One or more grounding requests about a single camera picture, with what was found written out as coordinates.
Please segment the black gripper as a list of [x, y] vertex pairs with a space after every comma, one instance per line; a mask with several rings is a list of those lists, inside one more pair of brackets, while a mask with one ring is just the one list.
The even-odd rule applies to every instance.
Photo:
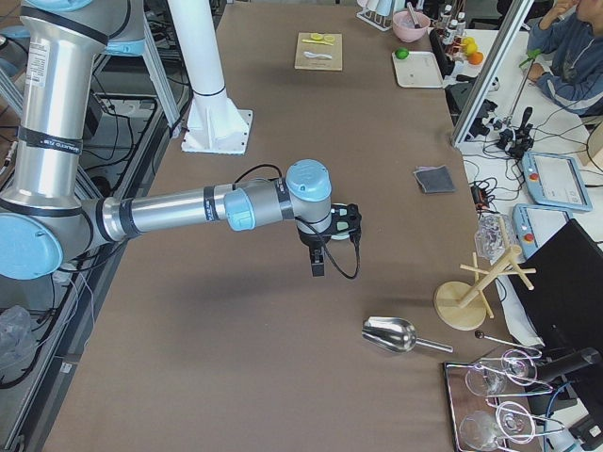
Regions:
[[309, 257], [313, 277], [324, 276], [323, 248], [331, 239], [348, 238], [356, 248], [360, 246], [362, 215], [355, 203], [333, 203], [324, 218], [309, 221], [296, 218], [296, 226], [301, 242], [310, 247]]

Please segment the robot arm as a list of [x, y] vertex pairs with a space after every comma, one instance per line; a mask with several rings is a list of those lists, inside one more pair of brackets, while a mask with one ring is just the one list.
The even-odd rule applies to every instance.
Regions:
[[144, 52], [143, 6], [139, 1], [24, 1], [21, 18], [30, 44], [14, 176], [1, 193], [4, 276], [36, 279], [104, 244], [220, 220], [235, 231], [294, 221], [316, 276], [331, 260], [330, 238], [347, 236], [359, 243], [357, 206], [332, 203], [329, 171], [312, 159], [296, 162], [275, 179], [138, 199], [77, 199], [93, 60], [102, 53]]

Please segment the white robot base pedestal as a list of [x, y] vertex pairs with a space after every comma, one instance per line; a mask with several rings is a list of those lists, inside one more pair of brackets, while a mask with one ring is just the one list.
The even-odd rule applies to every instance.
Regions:
[[169, 8], [193, 91], [182, 150], [243, 155], [253, 113], [228, 96], [209, 3], [175, 0]]

